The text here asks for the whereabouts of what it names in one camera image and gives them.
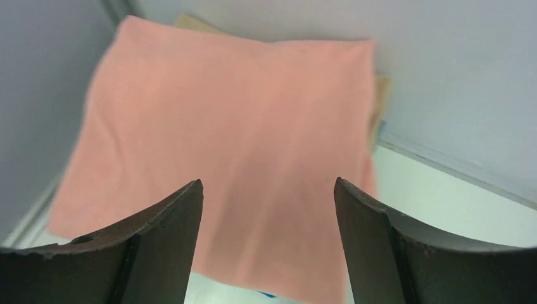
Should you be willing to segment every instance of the pink towel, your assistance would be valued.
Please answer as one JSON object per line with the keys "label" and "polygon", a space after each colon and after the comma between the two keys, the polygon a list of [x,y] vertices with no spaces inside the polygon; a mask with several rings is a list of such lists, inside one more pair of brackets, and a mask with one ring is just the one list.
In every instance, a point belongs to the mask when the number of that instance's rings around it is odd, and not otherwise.
{"label": "pink towel", "polygon": [[193,271],[344,302],[332,192],[338,176],[375,192],[372,53],[371,41],[270,44],[126,19],[89,89],[49,230],[92,232],[201,179]]}

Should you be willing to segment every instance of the wall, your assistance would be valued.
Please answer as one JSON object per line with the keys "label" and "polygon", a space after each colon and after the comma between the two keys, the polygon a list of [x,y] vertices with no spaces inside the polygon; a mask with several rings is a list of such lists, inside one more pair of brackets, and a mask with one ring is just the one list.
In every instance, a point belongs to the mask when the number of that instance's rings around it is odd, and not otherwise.
{"label": "wall", "polygon": [[113,31],[97,1],[0,2],[0,240],[62,171]]}
{"label": "wall", "polygon": [[382,139],[537,208],[537,2],[131,3],[150,20],[172,23],[184,10],[265,41],[373,37],[377,69],[395,80]]}

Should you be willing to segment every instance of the gray wall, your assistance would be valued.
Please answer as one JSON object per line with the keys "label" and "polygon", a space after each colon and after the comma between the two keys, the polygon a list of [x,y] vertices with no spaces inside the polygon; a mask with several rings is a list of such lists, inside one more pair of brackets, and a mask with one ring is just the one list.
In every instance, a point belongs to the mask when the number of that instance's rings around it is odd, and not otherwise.
{"label": "gray wall", "polygon": [[63,170],[113,31],[96,0],[0,1],[0,241]]}
{"label": "gray wall", "polygon": [[134,0],[232,34],[377,41],[395,80],[382,139],[537,205],[537,2],[530,0]]}

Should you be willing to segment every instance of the pink fabric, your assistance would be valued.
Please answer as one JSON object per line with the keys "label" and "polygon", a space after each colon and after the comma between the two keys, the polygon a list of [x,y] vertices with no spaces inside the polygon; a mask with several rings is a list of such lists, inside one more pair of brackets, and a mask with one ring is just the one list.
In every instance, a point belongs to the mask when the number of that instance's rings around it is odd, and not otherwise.
{"label": "pink fabric", "polygon": [[338,176],[375,192],[372,41],[263,43],[130,17],[98,67],[49,231],[74,238],[205,186],[193,271],[342,303]]}

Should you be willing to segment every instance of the white floor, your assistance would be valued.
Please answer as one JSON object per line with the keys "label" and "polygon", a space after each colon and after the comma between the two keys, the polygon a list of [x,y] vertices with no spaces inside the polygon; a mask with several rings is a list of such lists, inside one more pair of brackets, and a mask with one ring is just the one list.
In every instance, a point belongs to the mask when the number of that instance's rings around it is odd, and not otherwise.
{"label": "white floor", "polygon": [[[537,211],[379,147],[374,155],[381,200],[427,224],[498,244],[537,246]],[[66,243],[42,231],[28,247]],[[293,303],[192,274],[185,303]]]}

